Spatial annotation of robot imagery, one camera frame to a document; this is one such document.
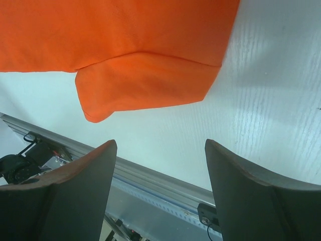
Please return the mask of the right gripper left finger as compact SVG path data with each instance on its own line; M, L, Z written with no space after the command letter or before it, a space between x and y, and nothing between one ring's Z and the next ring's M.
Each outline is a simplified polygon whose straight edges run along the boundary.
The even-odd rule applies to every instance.
M99 240L116 154L110 140L44 175L1 186L1 240Z

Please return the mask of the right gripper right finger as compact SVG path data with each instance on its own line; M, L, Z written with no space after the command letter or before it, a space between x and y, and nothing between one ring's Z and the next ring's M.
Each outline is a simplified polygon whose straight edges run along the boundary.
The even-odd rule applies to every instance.
M223 240L320 240L320 186L272 172L207 140Z

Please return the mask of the orange t shirt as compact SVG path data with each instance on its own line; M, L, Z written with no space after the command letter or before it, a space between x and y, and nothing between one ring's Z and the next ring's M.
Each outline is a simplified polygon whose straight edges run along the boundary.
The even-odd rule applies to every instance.
M1 72L76 73L86 119L202 101L239 1L1 1Z

